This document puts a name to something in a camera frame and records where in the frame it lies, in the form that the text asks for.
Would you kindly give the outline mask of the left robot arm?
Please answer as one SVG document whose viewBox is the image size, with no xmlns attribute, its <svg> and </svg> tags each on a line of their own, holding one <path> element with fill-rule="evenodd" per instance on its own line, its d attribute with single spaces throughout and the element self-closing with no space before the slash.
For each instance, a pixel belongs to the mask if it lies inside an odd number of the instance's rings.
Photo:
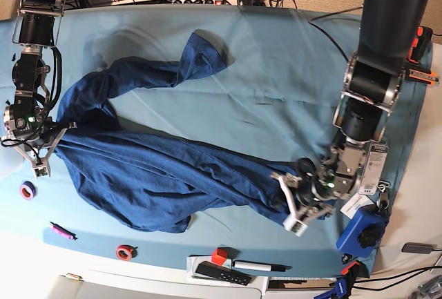
<svg viewBox="0 0 442 299">
<path fill-rule="evenodd" d="M 369 148 L 378 143 L 399 98 L 428 0 L 364 0 L 358 47 L 349 58 L 333 124 L 336 136 L 318 166 L 300 159 L 294 174 L 278 175 L 289 213 L 282 225 L 302 235 L 364 182 Z"/>
</svg>

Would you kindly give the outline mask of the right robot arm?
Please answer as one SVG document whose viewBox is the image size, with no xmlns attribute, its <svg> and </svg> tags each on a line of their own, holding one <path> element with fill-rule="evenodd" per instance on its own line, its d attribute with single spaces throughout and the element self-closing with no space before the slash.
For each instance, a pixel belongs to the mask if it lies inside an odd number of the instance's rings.
<svg viewBox="0 0 442 299">
<path fill-rule="evenodd" d="M 50 116 L 61 96 L 62 59 L 57 48 L 66 0 L 20 0 L 12 36 L 22 46 L 12 69 L 13 103 L 6 106 L 1 145 L 27 159 L 36 178 L 49 176 L 49 158 L 74 122 Z"/>
</svg>

